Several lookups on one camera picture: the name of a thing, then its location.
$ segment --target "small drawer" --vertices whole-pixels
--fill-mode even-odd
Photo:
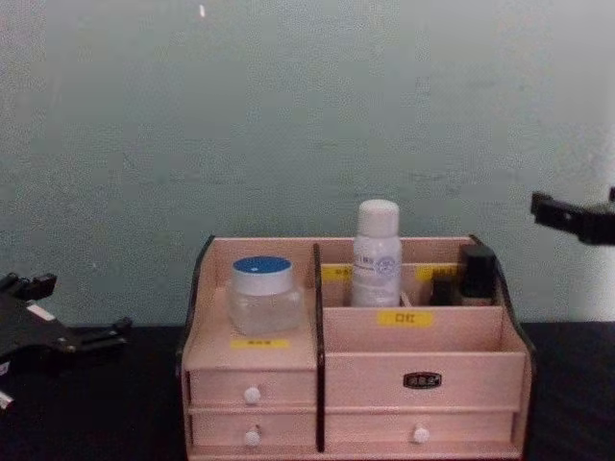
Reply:
[[[509,442],[512,413],[327,414],[327,442]]]
[[[190,372],[191,403],[200,405],[316,404],[314,372]]]
[[[259,447],[313,447],[316,413],[194,413],[192,433],[194,445],[245,447],[252,453]]]

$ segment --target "jar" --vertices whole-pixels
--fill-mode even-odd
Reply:
[[[295,285],[292,263],[278,256],[251,256],[233,264],[228,311],[242,334],[295,328],[304,319],[303,293]]]

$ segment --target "drawer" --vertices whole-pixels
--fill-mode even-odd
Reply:
[[[518,411],[524,366],[521,352],[330,353],[327,406]],[[440,375],[439,385],[412,386],[409,375],[424,373]]]
[[[192,404],[197,406],[251,406],[248,401],[260,406],[313,406],[316,404],[316,374],[303,371],[196,371],[190,372],[190,394]]]
[[[512,413],[331,414],[327,442],[402,443],[509,442]]]
[[[258,447],[310,446],[315,444],[316,412],[274,414],[193,413],[192,433],[197,446]],[[255,445],[251,447],[246,440]]]

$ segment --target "black table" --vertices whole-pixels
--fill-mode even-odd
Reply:
[[[525,324],[538,351],[529,461],[615,460],[615,323]],[[15,376],[0,460],[179,461],[180,328],[135,328],[122,358],[62,376]]]

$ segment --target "pale green wall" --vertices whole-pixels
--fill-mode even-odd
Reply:
[[[385,197],[491,244],[522,319],[613,320],[613,252],[529,216],[613,182],[589,3],[0,0],[0,271],[57,273],[69,324],[178,323],[210,232],[352,235]]]

